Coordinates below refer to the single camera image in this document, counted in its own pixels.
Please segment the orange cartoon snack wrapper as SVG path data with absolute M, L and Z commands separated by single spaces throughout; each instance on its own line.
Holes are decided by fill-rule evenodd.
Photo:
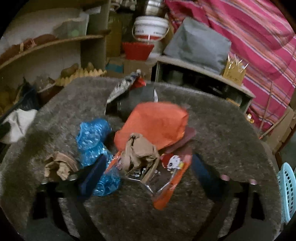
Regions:
M 116 154 L 107 169 L 115 168 L 120 178 L 139 184 L 150 195 L 157 210 L 166 207 L 192 161 L 191 149 L 180 148 L 170 153 L 159 154 L 159 164 L 156 168 L 150 168 L 148 171 L 141 168 L 126 175 L 122 171 L 121 153 Z

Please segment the blue plastic bag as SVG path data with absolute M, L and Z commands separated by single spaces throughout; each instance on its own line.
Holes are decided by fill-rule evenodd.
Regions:
M 108 170 L 113 160 L 113 155 L 107 149 L 104 142 L 111 133 L 112 128 L 105 119 L 98 118 L 80 124 L 80 131 L 76 137 L 77 149 L 80 155 L 81 167 L 92 165 L 99 156 L 106 158 L 106 164 L 102 177 L 98 181 L 93 195 L 104 197 L 115 192 L 120 185 L 120 176 L 115 168 Z

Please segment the grey shaggy table rug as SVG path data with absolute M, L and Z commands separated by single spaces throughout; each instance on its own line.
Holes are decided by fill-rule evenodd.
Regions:
M 1 164 L 1 208 L 19 234 L 26 234 L 45 159 L 56 151 L 78 158 L 79 125 L 105 116 L 105 103 L 117 79 L 79 78 L 52 98 L 36 115 L 24 138 L 10 146 Z M 264 147 L 241 111 L 231 103 L 191 89 L 156 83 L 160 101 L 184 107 L 196 129 L 192 149 L 219 173 L 236 181 L 255 179 L 271 224 L 280 229 L 280 192 Z M 187 170 L 164 210 L 153 208 L 148 193 L 124 180 L 106 197 L 85 203 L 106 240 L 191 240 L 206 220 L 213 202 Z

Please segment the light blue plastic basket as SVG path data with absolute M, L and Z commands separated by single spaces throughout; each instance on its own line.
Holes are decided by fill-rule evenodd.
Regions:
M 277 174 L 281 199 L 281 223 L 288 224 L 295 213 L 295 174 L 285 162 Z

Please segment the small crumpled brown paper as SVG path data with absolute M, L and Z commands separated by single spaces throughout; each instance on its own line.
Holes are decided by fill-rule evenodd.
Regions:
M 46 159 L 44 178 L 52 182 L 65 181 L 70 175 L 78 172 L 78 170 L 78 163 L 71 156 L 55 152 Z

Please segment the white cloth rag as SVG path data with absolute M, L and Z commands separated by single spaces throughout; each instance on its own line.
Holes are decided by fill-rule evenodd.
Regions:
M 12 144 L 23 138 L 35 119 L 37 112 L 38 111 L 35 109 L 27 111 L 17 109 L 10 113 L 4 120 L 4 123 L 9 123 L 11 128 L 8 133 L 1 138 L 1 142 L 4 144 Z

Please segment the crumpled brown paper ball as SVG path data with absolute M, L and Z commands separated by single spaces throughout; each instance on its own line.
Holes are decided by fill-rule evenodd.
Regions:
M 141 168 L 156 168 L 159 164 L 159 153 L 155 145 L 143 135 L 132 133 L 121 153 L 122 171 L 129 175 Z

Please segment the low wooden shelf table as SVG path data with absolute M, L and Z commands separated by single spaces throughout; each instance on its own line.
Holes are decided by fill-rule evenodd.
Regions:
M 168 56 L 158 56 L 152 69 L 151 80 L 198 90 L 232 102 L 246 113 L 253 94 L 243 84 L 239 85 L 210 70 Z

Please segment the black white snack wrapper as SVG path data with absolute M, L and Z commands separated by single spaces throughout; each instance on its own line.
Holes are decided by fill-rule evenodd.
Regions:
M 144 87 L 146 86 L 146 82 L 142 78 L 142 71 L 138 69 L 136 72 L 132 72 L 130 75 L 126 76 L 119 82 L 115 88 L 112 90 L 109 95 L 106 103 L 110 104 L 115 99 L 126 93 L 127 91 Z

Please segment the grey fabric bag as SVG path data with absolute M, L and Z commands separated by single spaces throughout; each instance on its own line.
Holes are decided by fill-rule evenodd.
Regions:
M 166 46 L 164 54 L 221 74 L 230 48 L 231 41 L 228 38 L 187 17 Z

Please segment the red striped cloth curtain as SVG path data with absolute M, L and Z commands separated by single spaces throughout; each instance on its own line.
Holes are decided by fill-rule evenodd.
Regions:
M 295 90 L 295 33 L 270 1 L 166 1 L 177 29 L 191 17 L 231 41 L 230 55 L 247 66 L 243 84 L 255 95 L 248 112 L 268 130 Z

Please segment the red plastic basin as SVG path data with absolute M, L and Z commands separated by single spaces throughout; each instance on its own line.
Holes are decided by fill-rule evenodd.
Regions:
M 123 42 L 122 49 L 127 60 L 146 61 L 154 48 L 154 44 L 144 42 Z

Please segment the white plastic bucket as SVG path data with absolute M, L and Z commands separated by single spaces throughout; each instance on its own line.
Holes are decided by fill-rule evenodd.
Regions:
M 157 16 L 139 16 L 132 27 L 132 36 L 140 42 L 160 41 L 169 31 L 169 22 Z

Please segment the steel cooking pot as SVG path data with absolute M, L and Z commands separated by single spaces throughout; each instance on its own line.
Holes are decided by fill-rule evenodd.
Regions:
M 165 3 L 162 0 L 145 1 L 142 13 L 145 16 L 161 17 L 165 13 Z

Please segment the wooden wall shelf unit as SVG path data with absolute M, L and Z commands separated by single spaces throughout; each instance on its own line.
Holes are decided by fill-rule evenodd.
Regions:
M 1 113 L 23 81 L 105 69 L 110 1 L 1 1 Z

